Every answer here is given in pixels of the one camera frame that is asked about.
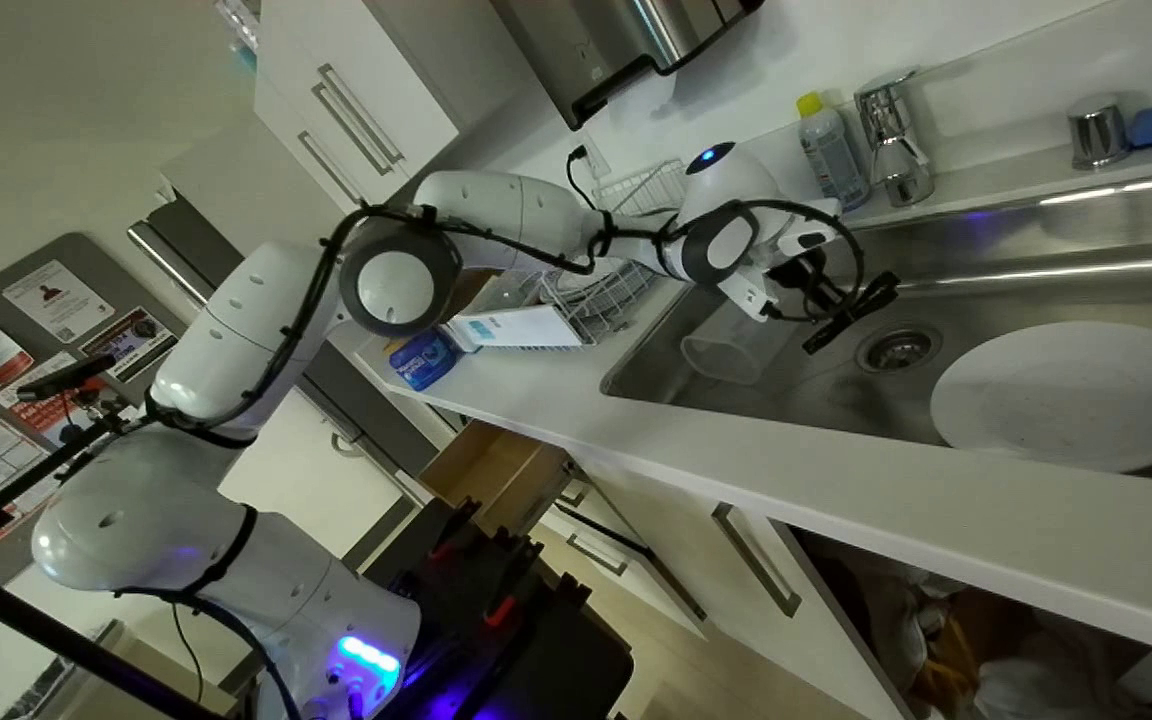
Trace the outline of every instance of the bottle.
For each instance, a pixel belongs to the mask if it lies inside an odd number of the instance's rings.
[[[820,93],[806,93],[800,96],[800,122],[800,143],[825,198],[837,198],[842,210],[861,210],[872,198],[872,186],[855,156],[849,116],[825,106]]]

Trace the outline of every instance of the floor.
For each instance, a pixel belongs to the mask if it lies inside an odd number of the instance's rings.
[[[590,607],[631,643],[637,672],[619,695],[628,720],[855,720],[831,695],[792,680],[725,635],[699,641],[660,618],[558,536],[536,529],[545,562],[590,589]]]

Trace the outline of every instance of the sink drain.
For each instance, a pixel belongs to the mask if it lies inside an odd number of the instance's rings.
[[[922,329],[898,329],[862,343],[861,361],[872,373],[904,373],[935,358],[935,337]]]

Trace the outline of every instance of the white countertop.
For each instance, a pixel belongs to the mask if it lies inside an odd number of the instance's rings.
[[[465,358],[426,394],[384,342],[347,343],[386,394],[1152,643],[1152,479],[601,395],[672,298],[595,348]]]

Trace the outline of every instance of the sink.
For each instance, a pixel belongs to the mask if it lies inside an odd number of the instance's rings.
[[[1152,329],[1152,198],[1085,210],[999,210],[862,234],[872,267],[904,276],[898,299],[806,358],[806,326],[782,331],[754,383],[694,377],[679,342],[718,307],[684,291],[655,329],[604,377],[609,395],[699,412],[841,429],[913,445],[945,445],[932,429],[941,373],[984,342],[1057,322]]]

